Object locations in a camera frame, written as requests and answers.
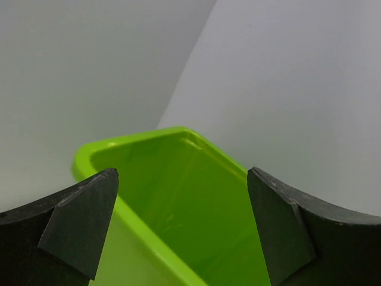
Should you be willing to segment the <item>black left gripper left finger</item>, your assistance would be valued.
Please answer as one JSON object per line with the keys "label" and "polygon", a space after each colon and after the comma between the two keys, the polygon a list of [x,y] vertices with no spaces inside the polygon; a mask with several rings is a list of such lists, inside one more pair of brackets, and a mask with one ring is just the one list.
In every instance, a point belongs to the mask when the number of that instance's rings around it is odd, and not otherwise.
{"label": "black left gripper left finger", "polygon": [[1,285],[88,285],[94,280],[118,191],[105,169],[1,213]]}

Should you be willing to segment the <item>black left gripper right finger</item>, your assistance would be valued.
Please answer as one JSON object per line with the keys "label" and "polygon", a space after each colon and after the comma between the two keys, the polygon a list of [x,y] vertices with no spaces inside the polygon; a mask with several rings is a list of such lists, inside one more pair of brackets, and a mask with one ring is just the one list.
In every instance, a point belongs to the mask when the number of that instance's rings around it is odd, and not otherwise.
{"label": "black left gripper right finger", "polygon": [[328,203],[257,167],[247,185],[271,285],[380,284],[380,217]]}

